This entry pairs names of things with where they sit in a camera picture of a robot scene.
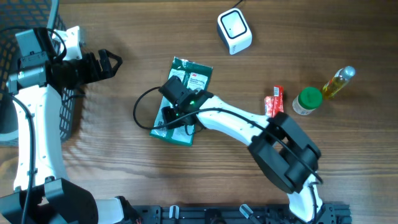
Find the green glove package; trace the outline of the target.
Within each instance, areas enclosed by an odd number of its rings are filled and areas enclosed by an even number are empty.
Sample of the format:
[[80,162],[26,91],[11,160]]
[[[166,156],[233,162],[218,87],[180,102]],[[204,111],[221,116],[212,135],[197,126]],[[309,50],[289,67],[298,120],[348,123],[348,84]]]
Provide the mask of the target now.
[[[213,67],[174,57],[168,79],[176,76],[179,77],[185,87],[191,90],[197,88],[207,90],[212,71]],[[172,144],[192,146],[194,130],[195,125],[187,126],[187,133],[185,126],[174,129],[162,128],[152,130],[150,135]]]

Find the red snack stick packet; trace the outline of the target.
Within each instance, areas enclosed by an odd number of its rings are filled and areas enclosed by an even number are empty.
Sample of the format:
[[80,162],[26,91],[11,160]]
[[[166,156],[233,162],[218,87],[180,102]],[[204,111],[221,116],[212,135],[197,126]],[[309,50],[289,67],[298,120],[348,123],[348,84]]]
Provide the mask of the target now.
[[283,94],[283,86],[276,85],[274,86],[273,95],[264,98],[266,116],[274,117],[277,113],[284,112]]

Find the green lid jar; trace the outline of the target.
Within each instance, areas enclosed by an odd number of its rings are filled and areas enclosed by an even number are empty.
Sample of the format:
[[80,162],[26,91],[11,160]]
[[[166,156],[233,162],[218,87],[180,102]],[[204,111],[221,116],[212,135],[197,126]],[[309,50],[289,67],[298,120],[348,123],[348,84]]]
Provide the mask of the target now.
[[292,107],[297,114],[309,115],[319,108],[323,102],[322,93],[315,87],[306,87],[292,102]]

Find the yellow oil bottle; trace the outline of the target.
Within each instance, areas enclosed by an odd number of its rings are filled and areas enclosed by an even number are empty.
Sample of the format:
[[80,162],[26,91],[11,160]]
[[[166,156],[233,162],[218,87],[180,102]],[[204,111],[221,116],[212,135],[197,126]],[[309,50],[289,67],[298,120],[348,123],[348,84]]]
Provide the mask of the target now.
[[346,66],[336,72],[334,77],[322,88],[321,93],[325,100],[333,98],[356,75],[352,66]]

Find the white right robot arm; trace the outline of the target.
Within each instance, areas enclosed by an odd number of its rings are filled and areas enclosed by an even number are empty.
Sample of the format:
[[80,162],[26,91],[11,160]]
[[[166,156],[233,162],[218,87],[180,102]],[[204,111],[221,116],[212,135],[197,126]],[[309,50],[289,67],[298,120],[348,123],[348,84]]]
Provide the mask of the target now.
[[247,145],[263,174],[289,198],[290,212],[301,222],[316,223],[323,205],[317,185],[321,152],[287,114],[273,118],[231,106],[209,91],[186,87],[172,76],[159,88],[171,103],[164,111],[165,127],[199,124]]

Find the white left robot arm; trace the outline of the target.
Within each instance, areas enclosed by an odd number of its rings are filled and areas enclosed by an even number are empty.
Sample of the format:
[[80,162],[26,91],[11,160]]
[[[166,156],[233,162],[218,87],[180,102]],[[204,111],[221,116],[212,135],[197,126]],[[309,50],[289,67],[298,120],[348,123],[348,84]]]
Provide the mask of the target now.
[[60,136],[64,89],[115,76],[122,58],[108,50],[81,52],[81,30],[21,27],[21,57],[9,76],[19,131],[19,164],[14,191],[1,198],[11,223],[139,223],[141,216],[122,196],[97,200],[69,181]]

